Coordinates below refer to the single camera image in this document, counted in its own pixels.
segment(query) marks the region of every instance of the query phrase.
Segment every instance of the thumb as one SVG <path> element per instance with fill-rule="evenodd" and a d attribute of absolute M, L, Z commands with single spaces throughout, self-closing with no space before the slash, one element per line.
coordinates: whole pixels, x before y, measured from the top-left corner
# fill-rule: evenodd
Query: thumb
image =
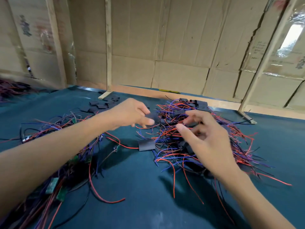
<path fill-rule="evenodd" d="M 146 125 L 153 125 L 155 123 L 155 121 L 153 119 L 150 119 L 150 118 L 147 118 L 147 117 L 141 117 L 141 119 L 137 123 L 142 125 L 143 128 L 145 128 Z"/>
<path fill-rule="evenodd" d="M 185 127 L 183 124 L 177 124 L 176 128 L 181 134 L 181 136 L 184 138 L 184 140 L 189 143 L 190 146 L 192 146 L 198 141 L 197 136 L 193 134 L 192 131 Z"/>

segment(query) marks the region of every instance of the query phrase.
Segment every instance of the hand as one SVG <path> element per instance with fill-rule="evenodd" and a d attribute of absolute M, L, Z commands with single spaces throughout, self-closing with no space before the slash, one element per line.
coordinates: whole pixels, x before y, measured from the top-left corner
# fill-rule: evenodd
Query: hand
<path fill-rule="evenodd" d="M 213 116 L 205 111 L 185 111 L 187 117 L 183 123 L 202 122 L 189 130 L 182 124 L 176 128 L 192 147 L 199 161 L 220 181 L 228 175 L 234 175 L 240 169 L 236 164 L 227 131 L 221 127 Z"/>
<path fill-rule="evenodd" d="M 117 120 L 115 129 L 120 126 L 128 125 L 134 127 L 135 124 L 140 124 L 143 128 L 146 128 L 146 125 L 153 125 L 155 123 L 153 119 L 145 117 L 145 114 L 150 113 L 145 104 L 132 98 L 113 107 L 109 112 L 111 112 L 111 115 Z"/>

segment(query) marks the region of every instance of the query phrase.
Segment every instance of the pile of wires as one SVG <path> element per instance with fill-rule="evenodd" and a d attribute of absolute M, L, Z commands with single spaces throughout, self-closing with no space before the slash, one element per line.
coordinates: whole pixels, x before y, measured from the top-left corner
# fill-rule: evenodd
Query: pile of wires
<path fill-rule="evenodd" d="M 84 112 L 75 112 L 64 115 L 56 116 L 50 119 L 48 122 L 35 120 L 31 123 L 23 123 L 20 128 L 20 136 L 13 139 L 2 139 L 7 142 L 10 140 L 19 140 L 21 143 L 27 143 L 36 138 L 42 137 L 49 133 L 63 128 L 69 127 L 75 123 L 84 121 L 93 115 Z M 25 125 L 31 125 L 31 128 L 23 128 Z M 106 133 L 106 138 L 115 141 L 120 145 L 120 140 L 113 135 Z M 12 224 L 15 224 L 13 228 L 26 228 L 31 223 L 37 221 L 35 229 L 51 228 L 54 218 L 64 201 L 67 193 L 75 191 L 85 184 L 89 183 L 89 190 L 87 198 L 84 204 L 79 208 L 71 217 L 55 225 L 53 228 L 57 228 L 76 216 L 86 204 L 90 189 L 94 195 L 105 203 L 117 203 L 124 201 L 121 199 L 118 201 L 104 200 L 96 191 L 92 183 L 92 175 L 97 175 L 98 167 L 114 152 L 117 147 L 99 164 L 97 160 L 98 151 L 100 151 L 100 143 L 103 140 L 104 134 L 96 137 L 92 142 L 85 146 L 78 152 L 75 157 L 70 159 L 66 164 L 58 169 L 57 172 L 52 174 L 42 185 L 40 185 L 34 192 L 32 192 L 22 203 L 16 206 L 9 214 L 6 220 L 0 225 L 1 228 L 11 228 Z M 53 216 L 51 217 L 52 209 L 57 208 Z M 48 219 L 51 217 L 51 222 L 47 226 Z"/>
<path fill-rule="evenodd" d="M 9 98 L 13 96 L 30 94 L 37 92 L 30 85 L 21 82 L 12 82 L 0 80 L 0 103 L 9 102 Z"/>
<path fill-rule="evenodd" d="M 173 197 L 175 198 L 175 174 L 183 170 L 185 178 L 191 187 L 191 189 L 195 192 L 198 196 L 199 200 L 202 202 L 199 195 L 193 189 L 192 185 L 190 184 L 186 172 L 191 172 L 198 174 L 200 176 L 204 176 L 208 179 L 214 179 L 214 186 L 218 198 L 222 204 L 222 201 L 219 197 L 217 187 L 216 187 L 216 179 L 213 175 L 207 170 L 199 159 L 196 157 L 195 153 L 193 152 L 192 148 L 185 142 L 180 135 L 180 133 L 176 130 L 176 124 L 183 123 L 183 120 L 186 119 L 188 116 L 185 114 L 187 110 L 193 109 L 200 109 L 203 111 L 208 111 L 212 114 L 214 119 L 224 127 L 229 134 L 230 142 L 231 142 L 231 149 L 233 156 L 235 158 L 236 163 L 241 167 L 246 167 L 248 174 L 253 174 L 258 178 L 261 176 L 269 177 L 276 181 L 279 181 L 285 185 L 291 186 L 291 184 L 285 183 L 280 181 L 274 177 L 274 175 L 264 171 L 261 167 L 273 168 L 273 166 L 267 165 L 266 160 L 256 156 L 253 154 L 254 151 L 252 150 L 254 138 L 253 135 L 245 135 L 241 132 L 239 128 L 237 128 L 238 124 L 245 125 L 249 124 L 247 121 L 243 122 L 233 122 L 223 117 L 217 115 L 214 111 L 212 111 L 206 102 L 197 101 L 197 100 L 186 100 L 186 99 L 177 99 L 172 100 L 171 102 L 168 101 L 168 104 L 164 105 L 157 105 L 156 112 L 158 113 L 159 122 L 154 125 L 153 127 L 149 128 L 151 132 L 146 132 L 146 134 L 154 135 L 154 137 L 149 137 L 155 140 L 156 150 L 154 162 L 158 166 L 159 162 L 168 163 L 169 166 L 166 169 L 173 169 Z M 147 139 L 148 137 L 143 136 L 140 131 L 137 131 L 138 135 L 141 138 Z M 246 149 L 242 148 L 241 144 L 246 145 Z"/>

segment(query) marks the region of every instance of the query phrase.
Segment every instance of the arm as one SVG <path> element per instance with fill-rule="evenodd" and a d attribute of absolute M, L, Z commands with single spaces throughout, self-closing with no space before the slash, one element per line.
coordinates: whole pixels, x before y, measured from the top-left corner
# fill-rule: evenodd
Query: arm
<path fill-rule="evenodd" d="M 100 134 L 135 123 L 154 124 L 145 117 L 149 113 L 142 102 L 128 99 L 85 121 L 1 152 L 0 217 Z"/>
<path fill-rule="evenodd" d="M 203 122 L 192 130 L 182 124 L 177 130 L 196 153 L 200 162 L 229 190 L 252 228 L 294 228 L 255 188 L 236 164 L 227 131 L 208 112 L 191 110 L 183 123 Z"/>

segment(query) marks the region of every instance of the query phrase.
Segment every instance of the blue table surface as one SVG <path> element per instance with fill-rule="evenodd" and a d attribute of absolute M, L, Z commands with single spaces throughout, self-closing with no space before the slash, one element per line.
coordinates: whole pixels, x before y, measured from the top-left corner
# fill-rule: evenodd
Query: blue table surface
<path fill-rule="evenodd" d="M 19 98 L 13 104 L 0 107 L 0 138 L 13 138 L 19 134 L 20 124 L 33 119 L 47 121 L 53 116 L 69 114 L 70 110 L 87 105 L 90 100 L 97 100 L 97 92 L 67 88 L 50 94 L 35 94 L 31 98 Z M 115 93 L 122 100 L 133 97 L 144 102 L 150 110 L 156 104 L 167 100 L 143 96 Z M 234 111 L 218 112 L 232 121 L 242 121 Z M 286 186 L 269 178 L 252 178 L 258 190 L 296 227 L 303 228 L 303 206 L 305 203 L 305 121 L 250 114 L 257 125 L 239 125 L 241 131 L 254 136 L 255 152 L 268 160 L 276 168 L 262 168 L 276 178 L 291 183 Z M 136 128 L 121 127 L 112 134 L 121 139 L 122 144 L 137 146 Z M 0 144 L 0 150 L 17 146 L 18 141 Z M 111 151 L 112 142 L 103 141 L 99 155 Z M 202 198 L 201 204 L 189 187 L 183 172 L 176 174 L 176 198 L 173 198 L 173 171 L 167 164 L 153 162 L 152 151 L 139 152 L 120 148 L 109 157 L 103 166 L 103 177 L 93 179 L 97 192 L 109 201 L 126 198 L 118 204 L 106 204 L 98 201 L 92 194 L 82 211 L 64 228 L 236 228 L 224 212 L 214 186 L 210 180 L 188 174 L 189 181 Z M 225 207 L 236 221 L 238 228 L 249 228 L 237 202 L 221 186 Z M 88 185 L 66 196 L 54 224 L 71 216 L 85 201 Z"/>

